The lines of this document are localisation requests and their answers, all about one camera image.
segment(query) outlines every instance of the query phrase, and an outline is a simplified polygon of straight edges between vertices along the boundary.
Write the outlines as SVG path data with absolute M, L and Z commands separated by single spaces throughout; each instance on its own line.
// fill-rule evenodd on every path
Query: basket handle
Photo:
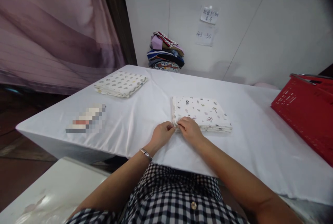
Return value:
M 315 81 L 321 81 L 321 82 L 325 82 L 327 79 L 333 80 L 333 78 L 331 77 L 326 77 L 326 76 L 320 76 L 320 75 L 311 75 L 311 74 L 295 74 L 295 73 L 291 73 L 290 76 L 293 77 L 297 77 L 299 79 L 302 79 L 303 81 L 316 85 L 315 83 L 309 82 L 308 80 L 315 80 Z

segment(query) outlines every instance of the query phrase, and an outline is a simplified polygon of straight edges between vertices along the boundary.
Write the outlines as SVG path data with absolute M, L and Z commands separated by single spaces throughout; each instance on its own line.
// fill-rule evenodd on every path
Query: pink curtain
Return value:
M 0 0 L 0 84 L 72 94 L 124 65 L 105 0 Z

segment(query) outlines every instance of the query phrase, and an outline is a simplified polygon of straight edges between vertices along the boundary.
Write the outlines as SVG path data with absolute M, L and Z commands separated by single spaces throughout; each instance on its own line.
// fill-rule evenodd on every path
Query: black and white checkered fabric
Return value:
M 223 202 L 215 178 L 150 164 L 121 213 L 84 209 L 67 223 L 194 222 L 247 223 Z

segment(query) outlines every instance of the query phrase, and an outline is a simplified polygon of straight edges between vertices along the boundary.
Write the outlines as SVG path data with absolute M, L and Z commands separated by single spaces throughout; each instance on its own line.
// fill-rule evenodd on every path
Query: bracelet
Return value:
M 148 152 L 145 149 L 140 149 L 140 151 L 149 159 L 149 161 L 152 161 L 153 158 L 148 154 Z

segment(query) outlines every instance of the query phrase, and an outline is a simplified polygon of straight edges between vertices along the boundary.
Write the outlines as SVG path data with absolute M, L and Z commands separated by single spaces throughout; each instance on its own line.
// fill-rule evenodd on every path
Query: paper note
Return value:
M 213 6 L 202 6 L 200 19 L 204 22 L 215 25 L 219 17 L 220 9 Z
M 214 25 L 207 23 L 199 24 L 198 31 L 196 34 L 196 44 L 213 46 L 213 40 L 216 30 Z

